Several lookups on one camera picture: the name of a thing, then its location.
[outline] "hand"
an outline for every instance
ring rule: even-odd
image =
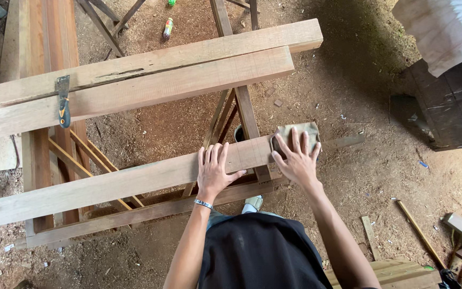
[[[203,158],[204,147],[199,150],[199,175],[197,176],[199,193],[197,194],[197,199],[209,204],[213,204],[215,197],[225,187],[246,173],[246,170],[238,171],[232,175],[225,173],[229,142],[224,144],[219,157],[221,147],[220,143],[209,146],[205,158]]]
[[[287,158],[287,164],[283,161],[281,155],[273,151],[272,157],[276,161],[281,172],[290,180],[296,182],[306,192],[309,192],[311,188],[314,188],[319,184],[317,180],[317,158],[320,153],[321,144],[317,142],[317,145],[313,149],[310,155],[310,137],[307,132],[302,134],[302,145],[299,143],[299,137],[297,129],[292,128],[292,139],[294,145],[294,151],[286,145],[283,138],[276,134],[276,139],[279,142],[279,146],[283,150]]]

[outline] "finger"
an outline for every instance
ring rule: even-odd
[[[274,161],[276,161],[278,167],[285,168],[287,166],[283,160],[283,157],[278,152],[273,151],[272,157],[274,158]]]
[[[300,141],[299,141],[299,135],[297,134],[296,127],[292,128],[292,139],[294,143],[294,153],[300,153]]]
[[[204,154],[204,147],[201,147],[199,149],[199,153],[197,154],[197,159],[199,160],[199,171],[202,170],[202,165],[203,165],[203,154]]]
[[[209,163],[209,158],[211,156],[211,149],[213,148],[213,144],[210,145],[208,147],[208,149],[206,150],[206,160],[204,161],[204,163]]]
[[[280,134],[276,134],[276,140],[277,142],[279,143],[279,147],[281,147],[281,150],[283,151],[283,153],[288,156],[289,154],[292,153],[292,151],[290,150],[290,148],[286,145],[286,142],[284,141],[284,139],[281,137]]]
[[[213,163],[215,165],[218,163],[218,160],[219,160],[219,148],[221,146],[222,145],[220,143],[216,143],[213,146],[213,149],[211,150],[211,163]]]
[[[306,131],[302,134],[302,153],[310,154],[310,135]]]
[[[247,170],[241,170],[241,171],[238,171],[232,175],[228,175],[228,181],[229,183],[232,183],[236,180],[238,180],[241,176],[243,176],[245,173],[247,173]]]
[[[318,155],[320,154],[320,149],[322,148],[322,144],[320,141],[317,142],[317,145],[313,149],[313,153],[311,153],[311,160],[316,163],[318,159]]]
[[[226,160],[228,159],[228,149],[229,149],[229,142],[226,142],[224,144],[224,147],[222,148],[222,153],[220,153],[220,158],[219,158],[219,164],[222,166],[222,168],[225,168],[226,166]]]

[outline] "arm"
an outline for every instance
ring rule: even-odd
[[[215,197],[225,187],[245,174],[245,171],[239,171],[232,175],[225,174],[224,166],[228,157],[228,147],[229,143],[227,142],[223,147],[219,143],[215,146],[211,145],[206,151],[205,158],[203,158],[204,148],[199,150],[199,175],[197,176],[199,193],[197,199],[213,204]],[[219,157],[220,148],[222,148],[222,153]],[[201,272],[204,239],[210,212],[208,207],[194,204],[194,209],[170,264],[163,288],[196,287]]]
[[[329,260],[340,285],[344,288],[381,288],[368,260],[325,195],[322,183],[317,180],[316,161],[321,148],[320,142],[310,154],[307,132],[303,134],[302,145],[299,142],[296,128],[292,129],[292,136],[294,140],[293,152],[281,136],[276,135],[281,149],[287,156],[287,163],[276,151],[272,152],[272,156],[281,172],[290,180],[295,181],[306,192]]]

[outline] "dirt floor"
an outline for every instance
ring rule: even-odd
[[[134,0],[107,0],[124,15]],[[361,216],[373,229],[382,258],[405,257],[436,267],[406,217],[391,200],[405,202],[440,257],[448,261],[451,230],[440,222],[448,212],[462,215],[462,149],[436,153],[422,132],[389,123],[388,101],[399,73],[420,59],[414,39],[391,10],[396,0],[259,1],[260,27],[318,18],[324,42],[293,54],[291,76],[249,86],[260,134],[287,123],[316,121],[323,141],[364,132],[366,142],[324,152],[318,175],[357,243],[366,242]],[[251,29],[250,14],[226,2],[234,33]],[[109,46],[76,4],[80,64],[104,61]],[[171,39],[161,34],[174,19]],[[103,16],[107,25],[111,21]],[[150,0],[120,35],[127,55],[217,37],[209,0]],[[119,168],[193,153],[200,148],[219,93],[87,119],[87,134]],[[274,101],[283,101],[282,107]],[[235,120],[232,129],[238,125]],[[423,161],[429,168],[418,163]],[[93,173],[100,171],[92,165]],[[22,191],[21,171],[0,172],[0,197]],[[265,211],[300,221],[327,259],[318,227],[297,186],[264,196]],[[239,214],[243,202],[218,206]],[[0,288],[27,279],[35,288],[159,288],[188,220],[181,214],[141,228],[58,250],[45,247],[4,252],[24,237],[24,223],[0,227]],[[365,254],[372,261],[370,252]]]

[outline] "silver bracelet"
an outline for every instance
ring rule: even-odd
[[[199,204],[199,205],[202,205],[202,206],[205,206],[205,207],[208,207],[208,208],[210,208],[211,210],[213,210],[213,206],[211,206],[210,204],[208,204],[208,203],[205,202],[205,201],[201,201],[201,200],[195,199],[195,200],[194,200],[194,203]]]

